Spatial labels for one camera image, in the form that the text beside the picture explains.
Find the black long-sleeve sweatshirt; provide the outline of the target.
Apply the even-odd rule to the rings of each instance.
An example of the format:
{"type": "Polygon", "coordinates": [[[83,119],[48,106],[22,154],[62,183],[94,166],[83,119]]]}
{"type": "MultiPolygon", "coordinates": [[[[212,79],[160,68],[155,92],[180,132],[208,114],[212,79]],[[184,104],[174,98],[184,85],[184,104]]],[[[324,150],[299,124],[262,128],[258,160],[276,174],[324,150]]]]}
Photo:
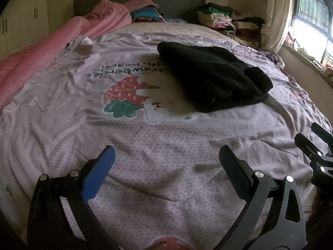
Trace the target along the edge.
{"type": "Polygon", "coordinates": [[[273,88],[259,67],[250,67],[222,47],[160,42],[157,50],[187,101],[199,112],[261,103],[273,88]]]}

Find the bag of clothes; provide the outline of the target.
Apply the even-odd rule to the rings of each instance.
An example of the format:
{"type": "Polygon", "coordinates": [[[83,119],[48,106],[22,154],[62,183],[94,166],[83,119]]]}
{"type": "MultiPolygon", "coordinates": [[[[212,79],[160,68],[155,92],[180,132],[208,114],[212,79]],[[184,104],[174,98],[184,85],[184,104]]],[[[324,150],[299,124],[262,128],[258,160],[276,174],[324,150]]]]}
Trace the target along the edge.
{"type": "Polygon", "coordinates": [[[276,65],[278,68],[280,69],[284,69],[285,68],[285,63],[282,59],[281,56],[279,56],[276,53],[272,53],[272,52],[266,52],[265,56],[268,60],[270,60],[274,65],[276,65]]]}

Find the pile of folded clothes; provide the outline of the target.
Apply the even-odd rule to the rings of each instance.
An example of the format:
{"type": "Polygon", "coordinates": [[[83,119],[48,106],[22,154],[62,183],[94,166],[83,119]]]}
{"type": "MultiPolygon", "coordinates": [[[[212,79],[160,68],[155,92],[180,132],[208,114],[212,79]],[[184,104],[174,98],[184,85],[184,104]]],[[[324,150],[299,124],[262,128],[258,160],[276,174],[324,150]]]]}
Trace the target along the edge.
{"type": "Polygon", "coordinates": [[[257,49],[261,46],[261,29],[265,21],[261,17],[233,10],[228,6],[206,3],[196,10],[198,21],[224,36],[257,49]]]}

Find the folded colourful striped clothes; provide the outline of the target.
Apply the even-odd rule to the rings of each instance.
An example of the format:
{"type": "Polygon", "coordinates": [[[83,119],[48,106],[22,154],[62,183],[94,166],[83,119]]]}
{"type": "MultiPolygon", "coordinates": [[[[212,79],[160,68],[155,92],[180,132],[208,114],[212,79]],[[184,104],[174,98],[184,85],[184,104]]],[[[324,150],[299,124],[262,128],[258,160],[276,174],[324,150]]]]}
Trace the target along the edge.
{"type": "Polygon", "coordinates": [[[132,22],[164,22],[164,18],[159,14],[159,9],[156,6],[147,6],[130,13],[132,22]]]}

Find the lilac strawberry print duvet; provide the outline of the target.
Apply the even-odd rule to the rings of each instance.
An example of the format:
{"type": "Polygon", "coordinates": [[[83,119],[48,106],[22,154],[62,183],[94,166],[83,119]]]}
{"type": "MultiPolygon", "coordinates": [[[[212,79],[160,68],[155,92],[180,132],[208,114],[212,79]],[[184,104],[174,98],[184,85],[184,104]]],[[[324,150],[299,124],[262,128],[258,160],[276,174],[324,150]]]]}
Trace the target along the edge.
{"type": "Polygon", "coordinates": [[[332,129],[292,77],[240,44],[169,33],[79,37],[1,114],[1,212],[26,237],[38,177],[67,175],[111,145],[115,164],[90,206],[113,240],[143,249],[174,237],[213,249],[244,206],[220,165],[220,147],[273,178],[293,176],[306,199],[312,170],[294,137],[303,133],[327,149],[312,123],[332,129]],[[259,67],[273,88],[262,103],[199,112],[160,60],[160,42],[227,49],[259,67]]]}

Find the window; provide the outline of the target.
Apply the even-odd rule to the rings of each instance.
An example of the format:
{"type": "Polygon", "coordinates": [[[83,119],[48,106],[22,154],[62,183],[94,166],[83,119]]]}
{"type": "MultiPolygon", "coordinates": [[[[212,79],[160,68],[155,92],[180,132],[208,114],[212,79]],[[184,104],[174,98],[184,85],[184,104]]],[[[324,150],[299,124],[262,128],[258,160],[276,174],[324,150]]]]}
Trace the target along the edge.
{"type": "Polygon", "coordinates": [[[332,85],[332,0],[293,0],[287,38],[292,48],[332,85]]]}

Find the cream curtain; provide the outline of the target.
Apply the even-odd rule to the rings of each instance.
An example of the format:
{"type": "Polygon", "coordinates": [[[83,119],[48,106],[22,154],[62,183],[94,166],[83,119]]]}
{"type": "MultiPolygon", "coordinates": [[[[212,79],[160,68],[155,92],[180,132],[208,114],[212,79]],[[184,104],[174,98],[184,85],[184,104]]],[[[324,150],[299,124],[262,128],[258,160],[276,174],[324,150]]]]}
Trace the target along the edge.
{"type": "Polygon", "coordinates": [[[266,23],[261,29],[261,48],[278,53],[290,27],[293,0],[267,0],[266,23]]]}

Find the beige bed sheet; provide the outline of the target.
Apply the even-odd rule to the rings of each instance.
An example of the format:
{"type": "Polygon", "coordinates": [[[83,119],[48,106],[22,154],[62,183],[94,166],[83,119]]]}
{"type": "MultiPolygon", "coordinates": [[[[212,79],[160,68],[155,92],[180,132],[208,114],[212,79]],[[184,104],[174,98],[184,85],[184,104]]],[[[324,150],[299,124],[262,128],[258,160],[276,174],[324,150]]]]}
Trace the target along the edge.
{"type": "Polygon", "coordinates": [[[119,29],[119,32],[137,33],[169,33],[173,35],[207,36],[231,41],[232,38],[225,36],[206,26],[189,23],[132,23],[119,29]]]}

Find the pink quilt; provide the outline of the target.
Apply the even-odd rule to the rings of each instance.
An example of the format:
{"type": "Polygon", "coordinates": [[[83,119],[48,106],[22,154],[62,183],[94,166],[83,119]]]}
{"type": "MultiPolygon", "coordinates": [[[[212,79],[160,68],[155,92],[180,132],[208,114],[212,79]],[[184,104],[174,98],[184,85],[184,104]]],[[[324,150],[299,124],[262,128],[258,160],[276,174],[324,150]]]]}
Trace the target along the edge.
{"type": "Polygon", "coordinates": [[[86,16],[76,16],[56,31],[9,55],[1,61],[1,110],[36,73],[78,36],[95,38],[125,27],[132,22],[129,10],[122,4],[102,0],[86,16]]]}

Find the cream wardrobe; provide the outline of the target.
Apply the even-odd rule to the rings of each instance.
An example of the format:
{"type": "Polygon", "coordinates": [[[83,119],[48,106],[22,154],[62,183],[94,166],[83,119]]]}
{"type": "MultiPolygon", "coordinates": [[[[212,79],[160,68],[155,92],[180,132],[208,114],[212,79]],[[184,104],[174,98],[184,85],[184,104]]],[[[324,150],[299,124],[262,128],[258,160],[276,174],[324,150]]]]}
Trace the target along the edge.
{"type": "Polygon", "coordinates": [[[1,14],[1,59],[48,34],[47,0],[9,0],[1,14]]]}

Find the pink pillow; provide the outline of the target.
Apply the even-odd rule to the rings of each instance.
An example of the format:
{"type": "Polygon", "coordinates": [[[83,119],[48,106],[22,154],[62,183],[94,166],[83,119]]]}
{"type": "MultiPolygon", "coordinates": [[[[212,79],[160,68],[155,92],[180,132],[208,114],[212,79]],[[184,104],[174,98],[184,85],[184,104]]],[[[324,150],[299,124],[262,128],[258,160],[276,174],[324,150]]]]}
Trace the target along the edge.
{"type": "Polygon", "coordinates": [[[155,4],[152,0],[130,0],[125,2],[123,5],[128,9],[130,13],[148,6],[153,6],[157,9],[159,8],[159,6],[155,4]]]}

